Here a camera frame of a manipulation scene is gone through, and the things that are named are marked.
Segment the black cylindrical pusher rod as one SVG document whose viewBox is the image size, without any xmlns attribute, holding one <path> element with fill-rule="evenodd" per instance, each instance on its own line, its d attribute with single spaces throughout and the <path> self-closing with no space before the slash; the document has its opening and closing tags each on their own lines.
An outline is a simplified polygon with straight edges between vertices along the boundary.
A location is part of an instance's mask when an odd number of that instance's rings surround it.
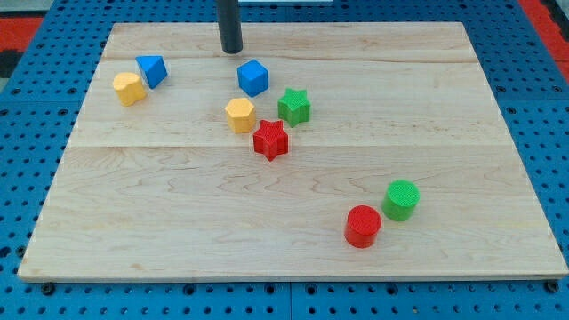
<svg viewBox="0 0 569 320">
<path fill-rule="evenodd" d="M 241 17 L 237 0 L 216 0 L 221 49 L 228 54 L 243 50 Z"/>
</svg>

